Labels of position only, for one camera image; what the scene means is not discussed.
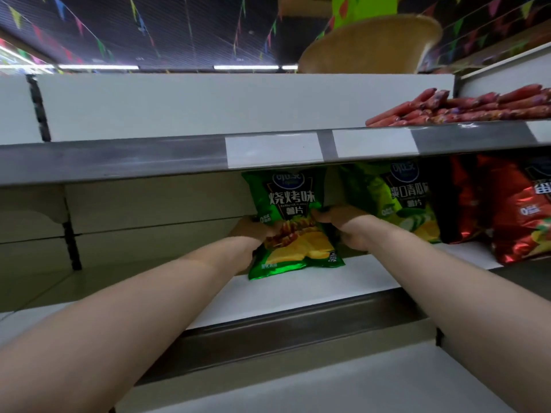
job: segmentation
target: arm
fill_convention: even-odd
[[[243,219],[231,237],[44,319],[0,351],[2,411],[106,412],[277,230]]]
[[[369,250],[516,409],[551,411],[551,302],[358,209],[316,217]]]

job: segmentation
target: pile of sausages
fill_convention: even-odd
[[[488,122],[551,117],[551,88],[540,84],[498,94],[472,98],[448,98],[450,91],[429,88],[413,101],[406,101],[365,121],[367,127],[424,126],[429,124]]]

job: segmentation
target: person's right arm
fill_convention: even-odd
[[[315,217],[333,223],[349,246],[373,254],[468,354],[469,369],[498,392],[513,392],[513,407],[551,411],[551,302],[356,208]]]

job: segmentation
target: green chip bag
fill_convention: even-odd
[[[344,265],[323,227],[310,215],[323,205],[325,168],[298,172],[253,171],[243,173],[249,183],[260,221],[283,220],[277,236],[267,238],[249,271],[249,279],[282,272]]]
[[[341,165],[340,173],[348,203],[428,242],[440,242],[429,186],[414,160],[356,162]]]

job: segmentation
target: person's right hand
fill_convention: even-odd
[[[349,248],[369,251],[367,240],[362,235],[362,219],[368,213],[350,205],[332,206],[324,213],[312,209],[312,215],[320,223],[331,223],[341,231],[341,239]]]

